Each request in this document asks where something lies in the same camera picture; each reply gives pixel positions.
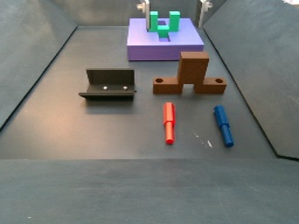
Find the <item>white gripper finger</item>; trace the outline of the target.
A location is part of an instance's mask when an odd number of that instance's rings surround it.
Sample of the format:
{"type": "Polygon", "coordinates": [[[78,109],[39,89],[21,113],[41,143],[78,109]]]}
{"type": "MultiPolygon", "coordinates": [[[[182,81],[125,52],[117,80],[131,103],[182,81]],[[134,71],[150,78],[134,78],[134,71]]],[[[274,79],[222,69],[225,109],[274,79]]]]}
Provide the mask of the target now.
{"type": "Polygon", "coordinates": [[[201,3],[201,15],[200,15],[198,27],[202,28],[202,26],[209,18],[209,11],[213,8],[213,1],[212,0],[200,0],[200,3],[201,3]]]}
{"type": "Polygon", "coordinates": [[[141,0],[141,3],[137,5],[137,8],[145,13],[146,18],[146,29],[151,29],[151,18],[150,18],[150,11],[151,11],[151,3],[150,0],[141,0]]]}

